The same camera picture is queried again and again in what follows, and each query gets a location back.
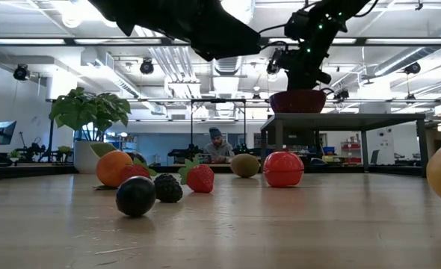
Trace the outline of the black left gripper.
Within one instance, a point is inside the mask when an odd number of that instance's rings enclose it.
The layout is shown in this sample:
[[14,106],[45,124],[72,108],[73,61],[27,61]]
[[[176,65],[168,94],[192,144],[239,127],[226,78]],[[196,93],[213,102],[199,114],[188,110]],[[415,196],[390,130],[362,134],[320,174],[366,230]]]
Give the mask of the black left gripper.
[[194,40],[191,48],[206,61],[260,52],[260,34],[226,12],[218,0],[142,1],[134,18],[142,28],[187,41],[200,37],[205,26],[205,42]]

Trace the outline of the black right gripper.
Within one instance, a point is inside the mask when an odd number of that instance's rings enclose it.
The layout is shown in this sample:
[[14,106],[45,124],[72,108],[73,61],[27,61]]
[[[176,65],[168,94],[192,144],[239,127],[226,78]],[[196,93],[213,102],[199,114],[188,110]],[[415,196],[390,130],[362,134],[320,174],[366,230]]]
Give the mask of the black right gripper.
[[305,46],[295,50],[287,72],[287,90],[312,90],[319,82],[329,84],[331,76],[321,70],[323,60],[329,56],[328,48]]

